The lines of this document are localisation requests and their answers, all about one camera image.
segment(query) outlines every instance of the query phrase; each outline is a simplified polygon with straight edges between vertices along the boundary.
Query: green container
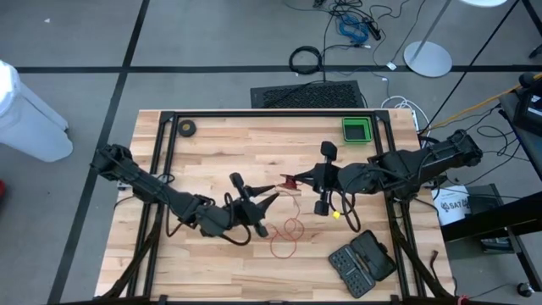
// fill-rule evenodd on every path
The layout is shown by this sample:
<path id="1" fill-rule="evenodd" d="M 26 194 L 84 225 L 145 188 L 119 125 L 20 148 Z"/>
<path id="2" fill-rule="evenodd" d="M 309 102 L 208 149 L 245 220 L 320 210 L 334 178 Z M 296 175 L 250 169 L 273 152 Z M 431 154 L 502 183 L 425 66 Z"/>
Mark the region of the green container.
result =
<path id="1" fill-rule="evenodd" d="M 342 131 L 347 143 L 367 143 L 373 140 L 370 118 L 343 118 Z"/>

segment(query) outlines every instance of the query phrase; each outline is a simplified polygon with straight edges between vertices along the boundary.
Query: white trash can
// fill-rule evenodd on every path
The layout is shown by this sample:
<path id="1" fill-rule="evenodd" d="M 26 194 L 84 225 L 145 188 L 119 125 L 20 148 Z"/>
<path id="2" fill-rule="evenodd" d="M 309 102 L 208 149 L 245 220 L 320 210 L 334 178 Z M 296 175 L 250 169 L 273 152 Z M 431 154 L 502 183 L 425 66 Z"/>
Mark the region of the white trash can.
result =
<path id="1" fill-rule="evenodd" d="M 74 150 L 68 123 L 20 82 L 14 67 L 0 61 L 0 143 L 45 162 Z"/>

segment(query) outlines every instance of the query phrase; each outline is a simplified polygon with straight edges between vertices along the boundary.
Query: black tool case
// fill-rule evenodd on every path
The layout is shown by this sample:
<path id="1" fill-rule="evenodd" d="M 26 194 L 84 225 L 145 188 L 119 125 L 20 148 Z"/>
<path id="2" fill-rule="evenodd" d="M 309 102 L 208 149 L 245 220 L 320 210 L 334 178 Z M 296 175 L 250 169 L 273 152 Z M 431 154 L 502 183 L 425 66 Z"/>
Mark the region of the black tool case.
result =
<path id="1" fill-rule="evenodd" d="M 396 270 L 388 249 L 370 230 L 354 238 L 350 244 L 329 255 L 329 262 L 339 272 L 353 297 L 359 298 Z"/>

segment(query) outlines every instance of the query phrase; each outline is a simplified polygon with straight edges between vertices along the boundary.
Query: yellow cable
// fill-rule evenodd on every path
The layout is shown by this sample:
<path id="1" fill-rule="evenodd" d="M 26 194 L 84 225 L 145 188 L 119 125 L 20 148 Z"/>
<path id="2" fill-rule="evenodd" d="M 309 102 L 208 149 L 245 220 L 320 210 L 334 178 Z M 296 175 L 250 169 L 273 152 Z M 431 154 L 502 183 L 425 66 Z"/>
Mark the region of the yellow cable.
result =
<path id="1" fill-rule="evenodd" d="M 542 73 L 537 74 L 537 75 L 534 76 L 534 78 L 535 78 L 536 80 L 539 79 L 539 78 L 541 78 L 541 77 L 542 77 Z M 431 130 L 434 129 L 434 128 L 437 128 L 437 127 L 439 127 L 439 126 L 445 125 L 446 123 L 448 123 L 448 122 L 450 122 L 450 121 L 452 121 L 452 120 L 454 120 L 454 119 L 459 118 L 460 116 L 466 114 L 467 112 L 471 112 L 471 111 L 476 110 L 476 109 L 478 109 L 478 108 L 482 108 L 483 106 L 485 106 L 485 105 L 487 105 L 487 104 L 493 102 L 493 101 L 496 100 L 497 98 L 499 98 L 499 97 L 501 97 L 501 96 L 503 96 L 503 95 L 505 95 L 505 94 L 508 94 L 508 93 L 510 93 L 510 92 L 512 92 L 512 91 L 514 91 L 514 90 L 516 90 L 516 89 L 519 88 L 519 87 L 520 87 L 520 86 L 517 85 L 517 86 L 513 87 L 512 89 L 509 89 L 509 90 L 506 90 L 506 91 L 504 91 L 504 92 L 502 92 L 502 93 L 499 93 L 499 94 L 497 94 L 497 95 L 494 96 L 494 97 L 490 97 L 490 98 L 486 99 L 485 101 L 483 101 L 483 102 L 481 102 L 481 103 L 479 103 L 479 104 L 476 104 L 476 105 L 472 106 L 471 108 L 464 109 L 464 110 L 462 110 L 459 114 L 454 114 L 454 115 L 452 115 L 450 118 L 445 119 L 445 120 L 443 120 L 442 122 L 439 122 L 439 123 L 437 123 L 437 124 L 431 126 Z"/>

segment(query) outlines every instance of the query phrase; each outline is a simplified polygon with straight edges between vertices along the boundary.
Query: butcher block tabletop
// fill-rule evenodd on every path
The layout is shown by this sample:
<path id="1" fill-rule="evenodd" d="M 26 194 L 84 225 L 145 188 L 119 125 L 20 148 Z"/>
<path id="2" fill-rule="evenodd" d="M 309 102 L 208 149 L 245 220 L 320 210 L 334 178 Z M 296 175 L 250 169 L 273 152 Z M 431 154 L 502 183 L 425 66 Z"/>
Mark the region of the butcher block tabletop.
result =
<path id="1" fill-rule="evenodd" d="M 134 161 L 144 170 L 149 170 L 151 164 L 160 114 L 160 110 L 142 110 L 135 123 L 130 150 Z M 419 149 L 410 111 L 392 109 L 390 117 L 396 149 Z M 238 197 L 230 182 L 231 173 L 240 173 L 249 186 L 277 185 L 284 182 L 280 174 L 298 174 L 310 170 L 315 163 L 323 162 L 324 157 L 320 154 L 322 141 L 332 141 L 338 147 L 335 164 L 340 167 L 367 162 L 368 157 L 376 155 L 374 141 L 345 144 L 341 117 L 215 116 L 183 119 L 192 119 L 197 132 L 192 137 L 178 136 L 176 139 L 171 165 L 175 180 L 170 185 L 178 191 L 212 197 L 219 206 L 223 204 L 226 192 Z M 170 127 L 167 125 L 164 133 L 158 173 L 162 173 Z M 379 128 L 387 151 L 384 127 L 381 125 Z M 276 188 L 280 195 L 267 211 L 263 223 L 268 228 L 269 237 L 278 230 L 285 238 L 278 236 L 272 243 L 270 238 L 252 234 L 248 245 L 238 247 L 221 238 L 203 237 L 198 229 L 188 227 L 181 227 L 168 238 L 163 228 L 152 299 L 167 295 L 168 300 L 197 301 L 389 301 L 390 295 L 400 296 L 397 272 L 377 282 L 360 299 L 350 295 L 329 263 L 328 256 L 349 243 L 357 233 L 350 230 L 344 217 L 335 219 L 331 215 L 314 214 L 318 194 L 310 186 L 298 188 L 299 191 Z M 121 191 L 119 200 L 128 196 L 131 196 L 131 191 Z M 428 191 L 421 191 L 419 197 L 432 202 Z M 264 198 L 260 196 L 255 202 Z M 355 209 L 362 231 L 371 230 L 395 260 L 383 194 L 356 195 L 356 199 Z M 340 208 L 340 198 L 335 197 L 334 202 Z M 141 201 L 131 198 L 115 209 L 97 283 L 97 296 L 111 288 L 130 263 L 142 208 Z M 285 221 L 295 218 L 298 212 L 297 219 L 304 232 L 295 244 L 285 234 Z M 436 212 L 413 201 L 410 214 L 419 257 L 429 266 L 432 251 L 439 252 L 435 271 L 443 287 L 452 292 L 454 284 Z M 178 222 L 171 216 L 169 226 L 172 230 Z M 286 229 L 294 229 L 292 221 Z M 301 230 L 301 225 L 296 225 L 291 235 L 298 237 Z M 238 241 L 246 238 L 242 227 L 226 233 Z M 410 293 L 415 295 L 412 266 L 406 255 L 404 261 Z M 147 261 L 143 261 L 136 295 L 142 293 L 146 266 Z"/>

